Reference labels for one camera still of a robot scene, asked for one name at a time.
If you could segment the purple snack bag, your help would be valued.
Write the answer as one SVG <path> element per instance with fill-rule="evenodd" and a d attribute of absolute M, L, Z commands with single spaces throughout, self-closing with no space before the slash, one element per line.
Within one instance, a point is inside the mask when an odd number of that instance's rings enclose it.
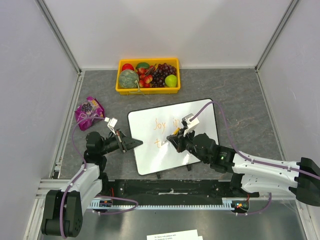
<path fill-rule="evenodd" d="M 88 96 L 86 101 L 77 107 L 74 115 L 80 130 L 85 131 L 99 121 L 98 118 L 105 117 L 105 109 L 96 98 Z"/>

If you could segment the yellow plastic fruit tray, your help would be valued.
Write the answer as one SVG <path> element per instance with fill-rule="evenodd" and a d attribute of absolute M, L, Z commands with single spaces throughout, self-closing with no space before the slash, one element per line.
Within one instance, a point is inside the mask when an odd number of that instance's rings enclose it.
<path fill-rule="evenodd" d="M 180 88 L 177 58 L 119 61 L 115 90 L 121 95 L 176 94 Z"/>

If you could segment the green pear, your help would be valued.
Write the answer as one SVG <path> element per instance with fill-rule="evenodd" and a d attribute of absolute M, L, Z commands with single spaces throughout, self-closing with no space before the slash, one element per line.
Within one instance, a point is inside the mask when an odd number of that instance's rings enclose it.
<path fill-rule="evenodd" d="M 178 83 L 178 78 L 174 74 L 171 74 L 165 78 L 164 82 L 169 88 L 175 88 Z"/>

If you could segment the dark red grape bunch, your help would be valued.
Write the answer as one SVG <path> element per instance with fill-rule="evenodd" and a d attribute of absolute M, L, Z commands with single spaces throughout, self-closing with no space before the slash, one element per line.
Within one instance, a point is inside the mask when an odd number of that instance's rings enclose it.
<path fill-rule="evenodd" d="M 164 88 L 166 86 L 165 79 L 169 75 L 177 75 L 177 68 L 167 64 L 159 64 L 156 70 L 151 74 L 151 85 L 153 88 Z"/>

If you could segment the red apple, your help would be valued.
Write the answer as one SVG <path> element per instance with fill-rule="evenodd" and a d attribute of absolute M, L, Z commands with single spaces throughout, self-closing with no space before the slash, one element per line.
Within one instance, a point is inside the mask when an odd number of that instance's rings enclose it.
<path fill-rule="evenodd" d="M 122 71 L 124 70 L 131 70 L 131 71 L 134 71 L 135 68 L 130 64 L 130 63 L 125 63 L 122 68 L 121 68 Z"/>

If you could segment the red lychee cluster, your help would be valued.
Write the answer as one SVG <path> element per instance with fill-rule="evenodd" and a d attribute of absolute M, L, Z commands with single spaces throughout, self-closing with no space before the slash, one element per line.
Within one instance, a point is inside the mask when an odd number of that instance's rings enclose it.
<path fill-rule="evenodd" d="M 139 68 L 137 74 L 139 77 L 138 85 L 140 88 L 150 88 L 153 80 L 152 69 Z"/>

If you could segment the green striped melon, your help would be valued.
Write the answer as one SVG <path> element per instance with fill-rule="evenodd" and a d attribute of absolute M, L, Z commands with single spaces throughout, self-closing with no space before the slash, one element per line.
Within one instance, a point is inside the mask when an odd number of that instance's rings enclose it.
<path fill-rule="evenodd" d="M 131 69 L 125 69 L 119 74 L 118 84 L 123 89 L 136 89 L 138 83 L 139 76 Z"/>

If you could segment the white paper sheet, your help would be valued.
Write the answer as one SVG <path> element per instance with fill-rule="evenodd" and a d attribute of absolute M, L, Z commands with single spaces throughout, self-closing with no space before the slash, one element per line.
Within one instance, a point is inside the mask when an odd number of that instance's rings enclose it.
<path fill-rule="evenodd" d="M 169 233 L 160 233 L 147 235 L 147 240 L 203 240 L 203 237 L 198 235 L 198 231 L 194 230 L 185 230 Z"/>

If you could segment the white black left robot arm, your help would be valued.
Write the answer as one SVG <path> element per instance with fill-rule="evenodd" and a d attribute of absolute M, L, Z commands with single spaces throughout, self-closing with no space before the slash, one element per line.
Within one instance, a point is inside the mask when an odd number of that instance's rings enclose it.
<path fill-rule="evenodd" d="M 76 175 L 60 189 L 51 189 L 45 196 L 41 232 L 47 236 L 75 238 L 83 224 L 83 215 L 98 195 L 106 196 L 110 191 L 109 179 L 104 172 L 106 154 L 119 150 L 125 153 L 143 144 L 116 130 L 109 138 L 98 132 L 90 132 L 86 138 L 86 150 L 81 155 L 83 164 Z"/>

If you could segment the white marker pen orange tip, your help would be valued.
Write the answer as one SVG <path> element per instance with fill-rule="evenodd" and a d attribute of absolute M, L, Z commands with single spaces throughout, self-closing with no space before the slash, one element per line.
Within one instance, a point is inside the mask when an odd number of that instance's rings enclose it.
<path fill-rule="evenodd" d="M 179 133 L 180 129 L 181 128 L 178 127 L 171 135 L 167 136 L 166 140 L 162 141 L 161 144 L 164 145 L 164 144 L 168 143 L 169 142 L 169 137 L 176 136 Z"/>

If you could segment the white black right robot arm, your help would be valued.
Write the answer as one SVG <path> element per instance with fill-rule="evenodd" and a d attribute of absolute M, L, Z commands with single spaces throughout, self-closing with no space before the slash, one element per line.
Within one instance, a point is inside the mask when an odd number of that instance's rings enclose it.
<path fill-rule="evenodd" d="M 177 152 L 187 151 L 216 172 L 231 173 L 229 191 L 235 197 L 244 193 L 288 194 L 306 205 L 320 205 L 320 168 L 310 158 L 279 161 L 257 157 L 221 146 L 206 133 L 184 134 L 182 129 L 166 139 Z"/>

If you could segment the green red mango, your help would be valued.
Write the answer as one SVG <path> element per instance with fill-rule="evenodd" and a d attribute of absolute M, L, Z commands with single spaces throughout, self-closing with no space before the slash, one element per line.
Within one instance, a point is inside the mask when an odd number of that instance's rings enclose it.
<path fill-rule="evenodd" d="M 143 68 L 143 69 L 149 69 L 150 68 L 150 65 L 147 63 L 147 62 L 139 62 L 135 69 L 138 70 L 140 68 Z"/>

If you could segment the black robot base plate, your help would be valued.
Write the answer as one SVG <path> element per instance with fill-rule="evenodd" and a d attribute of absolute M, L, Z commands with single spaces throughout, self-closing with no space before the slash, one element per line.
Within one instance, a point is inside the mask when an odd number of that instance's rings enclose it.
<path fill-rule="evenodd" d="M 99 196 L 124 198 L 115 205 L 135 200 L 139 206 L 221 205 L 223 198 L 258 198 L 258 192 L 247 193 L 231 182 L 217 179 L 116 179 L 109 180 Z"/>

